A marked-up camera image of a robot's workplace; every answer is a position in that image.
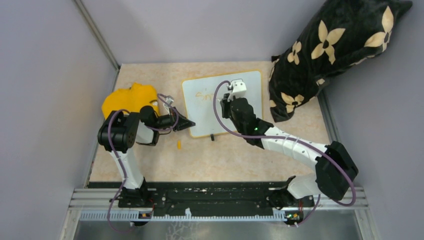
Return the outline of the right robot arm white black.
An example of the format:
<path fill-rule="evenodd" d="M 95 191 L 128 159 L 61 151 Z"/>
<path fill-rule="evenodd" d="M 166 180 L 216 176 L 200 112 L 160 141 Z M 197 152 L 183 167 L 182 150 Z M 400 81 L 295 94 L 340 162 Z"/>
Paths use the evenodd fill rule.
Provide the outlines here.
<path fill-rule="evenodd" d="M 313 171 L 287 180 L 281 193 L 287 206 L 295 206 L 301 198 L 319 194 L 340 203 L 347 191 L 354 191 L 353 181 L 359 170 L 342 143 L 315 143 L 288 134 L 258 118 L 244 97 L 230 99 L 226 93 L 219 103 L 222 117 L 231 120 L 236 128 L 232 135 L 252 146 L 291 157 Z"/>

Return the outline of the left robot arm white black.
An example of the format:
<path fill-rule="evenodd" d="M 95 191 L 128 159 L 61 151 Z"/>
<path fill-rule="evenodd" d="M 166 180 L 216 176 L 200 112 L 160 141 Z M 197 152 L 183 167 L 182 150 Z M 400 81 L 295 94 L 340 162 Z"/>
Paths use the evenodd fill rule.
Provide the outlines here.
<path fill-rule="evenodd" d="M 137 167 L 134 145 L 155 146 L 160 132 L 178 132 L 195 125 L 175 107 L 166 115 L 158 115 L 150 105 L 139 112 L 111 111 L 98 131 L 97 140 L 112 155 L 121 174 L 121 199 L 130 199 L 138 207 L 146 206 L 150 200 L 145 177 Z"/>

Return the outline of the white board yellow frame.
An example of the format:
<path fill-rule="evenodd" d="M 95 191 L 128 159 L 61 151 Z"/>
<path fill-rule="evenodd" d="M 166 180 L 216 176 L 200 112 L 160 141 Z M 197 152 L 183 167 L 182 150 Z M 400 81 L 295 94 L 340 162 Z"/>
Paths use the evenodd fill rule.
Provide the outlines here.
<path fill-rule="evenodd" d="M 259 70 L 204 76 L 186 79 L 181 83 L 187 118 L 195 122 L 189 128 L 193 138 L 226 134 L 216 119 L 213 109 L 213 97 L 217 86 L 223 81 L 243 80 L 247 92 L 245 98 L 253 107 L 257 117 L 263 117 L 262 73 Z"/>

